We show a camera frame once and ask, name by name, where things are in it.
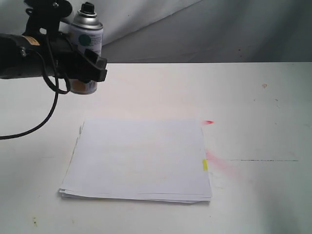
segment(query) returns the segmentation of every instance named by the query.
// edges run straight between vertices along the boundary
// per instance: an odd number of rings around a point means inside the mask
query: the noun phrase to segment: white paper
[[[196,120],[86,120],[61,193],[203,201],[212,193]]]

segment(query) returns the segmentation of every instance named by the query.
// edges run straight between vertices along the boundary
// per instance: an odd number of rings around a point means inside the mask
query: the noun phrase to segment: white tabletop
[[[0,141],[1,234],[298,234],[312,230],[312,63],[110,64],[95,94]],[[42,78],[0,80],[0,135],[47,115]],[[86,117],[197,118],[213,198],[193,205],[58,196]]]

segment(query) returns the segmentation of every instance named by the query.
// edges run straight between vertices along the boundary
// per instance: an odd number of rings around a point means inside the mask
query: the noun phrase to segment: white fabric
[[[83,1],[70,2],[76,11]],[[310,0],[90,2],[110,62],[312,61]],[[0,0],[0,32],[22,33],[25,8]]]

